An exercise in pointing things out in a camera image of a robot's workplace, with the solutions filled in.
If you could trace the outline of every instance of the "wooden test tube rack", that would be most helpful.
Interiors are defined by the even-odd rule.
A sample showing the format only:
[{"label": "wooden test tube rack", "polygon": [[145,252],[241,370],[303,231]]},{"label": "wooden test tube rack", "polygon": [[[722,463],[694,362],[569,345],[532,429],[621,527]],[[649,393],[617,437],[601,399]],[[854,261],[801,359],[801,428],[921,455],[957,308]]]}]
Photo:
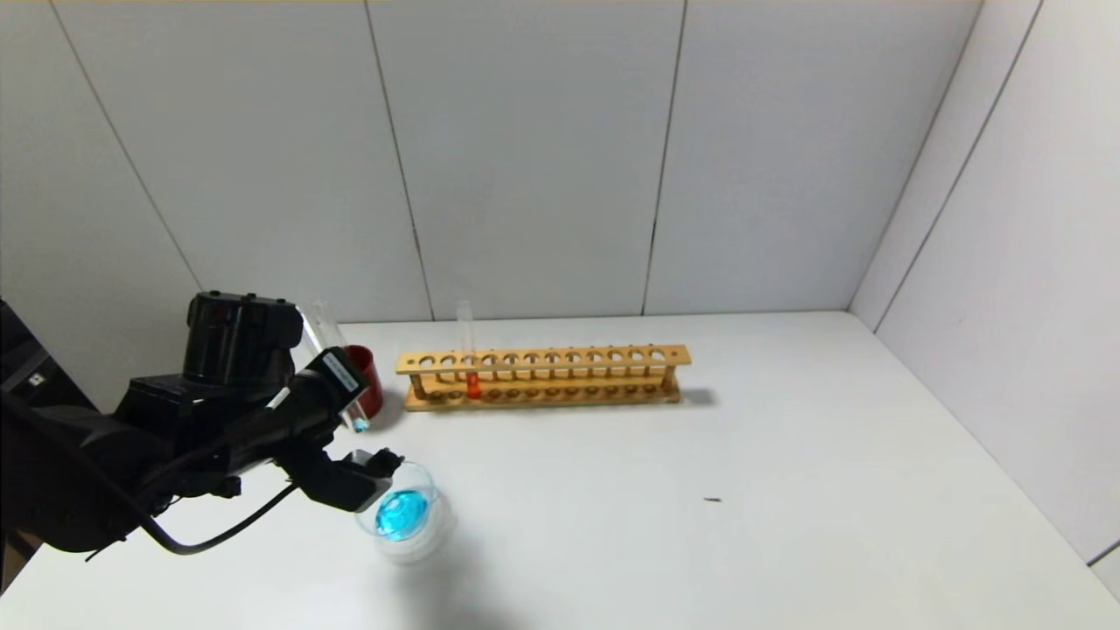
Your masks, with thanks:
[{"label": "wooden test tube rack", "polygon": [[[409,411],[525,409],[680,402],[676,367],[691,363],[683,345],[407,352],[396,373],[412,381]],[[480,398],[467,396],[468,372]]]}]

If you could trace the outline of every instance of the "blue liquid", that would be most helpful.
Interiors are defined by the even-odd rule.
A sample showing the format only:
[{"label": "blue liquid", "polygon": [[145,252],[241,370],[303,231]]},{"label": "blue liquid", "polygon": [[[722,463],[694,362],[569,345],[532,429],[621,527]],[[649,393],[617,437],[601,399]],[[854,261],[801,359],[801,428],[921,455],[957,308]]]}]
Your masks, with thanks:
[{"label": "blue liquid", "polygon": [[414,536],[428,520],[428,498],[416,490],[390,492],[377,508],[377,535],[390,540]]}]

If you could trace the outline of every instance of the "clear plastic container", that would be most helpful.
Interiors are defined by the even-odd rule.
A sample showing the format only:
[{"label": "clear plastic container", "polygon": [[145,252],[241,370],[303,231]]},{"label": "clear plastic container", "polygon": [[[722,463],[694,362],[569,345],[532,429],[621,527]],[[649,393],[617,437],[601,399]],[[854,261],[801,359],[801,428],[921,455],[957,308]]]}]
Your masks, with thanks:
[{"label": "clear plastic container", "polygon": [[[310,306],[298,308],[304,316],[304,337],[300,342],[311,356],[318,355],[328,348],[346,346],[346,339],[343,336],[342,328],[338,327],[338,321],[335,319],[330,305],[317,299]],[[370,417],[357,400],[346,407],[339,416],[354,433],[362,433],[370,428]]]},{"label": "clear plastic container", "polygon": [[396,564],[418,563],[439,549],[455,529],[455,513],[420,464],[404,462],[393,473],[393,487],[364,512],[357,524],[377,548]]}]

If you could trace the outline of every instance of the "red liquid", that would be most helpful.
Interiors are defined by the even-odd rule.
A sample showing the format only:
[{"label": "red liquid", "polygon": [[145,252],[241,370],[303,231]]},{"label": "red liquid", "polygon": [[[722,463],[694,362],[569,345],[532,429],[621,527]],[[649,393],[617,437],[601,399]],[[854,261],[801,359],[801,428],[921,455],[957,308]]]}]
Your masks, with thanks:
[{"label": "red liquid", "polygon": [[478,386],[478,372],[467,372],[467,398],[482,398],[483,388]]}]

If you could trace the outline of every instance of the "robotic arm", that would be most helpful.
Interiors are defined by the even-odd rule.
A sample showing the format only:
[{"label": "robotic arm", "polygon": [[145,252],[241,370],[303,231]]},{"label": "robotic arm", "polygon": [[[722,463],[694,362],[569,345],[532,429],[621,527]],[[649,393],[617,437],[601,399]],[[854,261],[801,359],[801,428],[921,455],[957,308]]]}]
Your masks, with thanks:
[{"label": "robotic arm", "polygon": [[[181,374],[132,379],[116,411],[32,409],[3,393],[2,525],[66,552],[101,550],[137,527],[176,554],[237,534],[297,488],[346,511],[368,508],[403,461],[389,450],[332,461],[338,414],[370,387],[342,349],[295,372],[302,317],[282,299],[209,291],[190,303]],[[176,497],[241,493],[273,461],[291,484],[226,532],[183,545],[152,518]]]}]

